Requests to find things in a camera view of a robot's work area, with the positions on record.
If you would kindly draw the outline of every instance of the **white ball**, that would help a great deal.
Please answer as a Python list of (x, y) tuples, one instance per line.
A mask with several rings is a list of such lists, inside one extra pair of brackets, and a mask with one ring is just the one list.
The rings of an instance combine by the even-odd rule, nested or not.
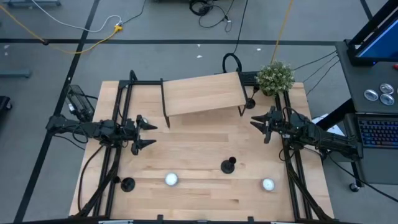
[(275, 183), (270, 178), (265, 178), (262, 180), (262, 188), (266, 191), (273, 191), (275, 189)]
[(166, 175), (165, 182), (169, 186), (174, 186), (178, 182), (178, 177), (174, 173), (169, 173), (169, 174)]

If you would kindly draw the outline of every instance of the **potted plant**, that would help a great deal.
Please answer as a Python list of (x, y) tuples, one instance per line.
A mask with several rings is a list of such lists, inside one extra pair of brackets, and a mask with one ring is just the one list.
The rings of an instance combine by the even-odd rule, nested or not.
[(274, 96), (292, 88), (293, 70), (290, 65), (275, 61), (271, 65), (263, 67), (257, 74), (256, 80), (263, 94)]

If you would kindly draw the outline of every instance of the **gray floor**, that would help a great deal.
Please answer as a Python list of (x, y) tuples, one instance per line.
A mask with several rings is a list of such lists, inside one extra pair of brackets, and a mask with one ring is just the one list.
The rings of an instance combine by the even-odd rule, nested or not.
[[(367, 0), (372, 13), (386, 0)], [(93, 0), (62, 1), (60, 8), (47, 9), (56, 18), (83, 26)], [(97, 29), (112, 14), (123, 18), (139, 12), (143, 1), (101, 0), (92, 29)], [(220, 1), (223, 7), (229, 1)], [(288, 0), (250, 0), (242, 29), (242, 39), (275, 40)], [(235, 39), (239, 32), (244, 1), (236, 1), (230, 12), (233, 29), (224, 26), (203, 29), (183, 1), (147, 0), (141, 17), (126, 24), (115, 39)], [(37, 9), (10, 9), (25, 25), (46, 38), (79, 39), (80, 30), (60, 26)], [(212, 22), (216, 11), (204, 18)], [(30, 38), (4, 13), (0, 13), (0, 38)], [(283, 40), (343, 40), (352, 37), (366, 23), (367, 18), (359, 0), (300, 0), (295, 1), (286, 24)], [(89, 39), (109, 35), (112, 20), (103, 32), (89, 34)], [(34, 162), (44, 140), (45, 125), (53, 113), (61, 87), (72, 62), (72, 55), (62, 54), (41, 44), (0, 44), (0, 68), (33, 71), (30, 79), (0, 79), (0, 95), (12, 98), (14, 108), (2, 122), (0, 129), (0, 223), (12, 222), (29, 180)], [(60, 47), (75, 50), (76, 44)], [(233, 45), (117, 45), (103, 44), (84, 54), (76, 68), (73, 83), (79, 84), (90, 95), (97, 95), (104, 80), (120, 80), (134, 69), (141, 80), (197, 77), (221, 72), (222, 57), (234, 49)], [(243, 69), (258, 70), (271, 60), (273, 45), (240, 45), (237, 55)], [(331, 46), (279, 47), (277, 59), (293, 67), (334, 51)], [(297, 71), (301, 82), (322, 63)], [(229, 70), (234, 70), (228, 61)], [(326, 72), (325, 66), (305, 82), (309, 91)], [(328, 113), (349, 98), (343, 72), (339, 64), (308, 96), (313, 117)], [(25, 221), (66, 217), (80, 168), (83, 152), (63, 139), (53, 139)], [(398, 205), (373, 192), (368, 187), (354, 194), (348, 190), (352, 178), (330, 161), (325, 162), (325, 175), (335, 217), (347, 222), (396, 223)], [(398, 187), (377, 185), (381, 190), (398, 197)]]

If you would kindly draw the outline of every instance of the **blue screen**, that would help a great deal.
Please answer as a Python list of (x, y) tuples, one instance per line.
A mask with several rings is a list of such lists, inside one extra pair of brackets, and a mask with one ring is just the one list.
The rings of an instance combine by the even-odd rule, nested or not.
[(398, 20), (392, 23), (378, 38), (359, 53), (358, 56), (398, 60)]

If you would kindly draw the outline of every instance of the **yellow cable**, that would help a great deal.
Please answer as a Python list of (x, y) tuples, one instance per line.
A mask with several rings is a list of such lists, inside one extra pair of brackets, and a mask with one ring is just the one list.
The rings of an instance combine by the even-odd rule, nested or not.
[[(2, 9), (12, 20), (14, 20), (18, 25), (20, 25), (22, 28), (24, 28), (28, 33), (30, 33), (32, 36), (34, 36), (36, 39), (40, 40), (41, 42), (45, 43), (45, 40), (44, 40), (43, 38), (39, 37), (37, 34), (35, 34), (33, 31), (31, 31), (29, 28), (27, 28), (24, 24), (22, 24), (21, 22), (19, 22), (19, 21), (18, 21), (6, 8), (4, 8), (2, 5), (0, 5), (0, 9)], [(107, 38), (105, 38), (105, 39), (103, 39), (103, 40), (101, 40), (101, 41), (95, 43), (95, 44), (94, 44), (93, 46), (91, 46), (90, 48), (88, 48), (88, 49), (86, 49), (86, 50), (82, 50), (82, 51), (80, 51), (80, 52), (70, 52), (70, 51), (67, 51), (67, 50), (63, 50), (63, 49), (61, 49), (61, 48), (59, 48), (59, 47), (57, 47), (57, 46), (52, 46), (52, 45), (49, 45), (49, 46), (50, 46), (51, 48), (55, 49), (55, 50), (59, 50), (59, 51), (61, 51), (61, 52), (63, 52), (63, 53), (66, 53), (66, 54), (83, 54), (83, 53), (85, 53), (85, 52), (87, 52), (87, 51), (89, 51), (89, 50), (92, 50), (92, 49), (95, 48), (98, 44), (100, 44), (100, 43), (102, 43), (102, 42), (105, 42), (105, 41), (109, 40), (109, 39), (112, 38), (117, 32), (122, 31), (122, 30), (123, 30), (123, 28), (122, 28), (121, 26), (116, 25), (116, 26), (114, 27), (113, 33), (112, 33), (109, 37), (107, 37)]]
[(280, 38), (282, 37), (282, 33), (283, 33), (284, 29), (285, 29), (285, 24), (286, 24), (286, 21), (287, 21), (287, 16), (289, 15), (290, 9), (292, 8), (292, 4), (293, 4), (293, 0), (290, 0), (289, 8), (287, 8), (287, 11), (286, 11), (286, 14), (285, 14), (285, 19), (284, 19), (284, 22), (282, 23), (282, 27), (280, 28), (279, 36), (278, 36), (278, 39), (277, 39), (276, 44), (275, 44), (274, 53), (272, 54), (271, 64), (272, 64), (272, 63), (274, 62), (274, 60), (275, 60), (276, 51), (277, 51), (278, 45), (279, 45), (279, 40), (280, 40)]

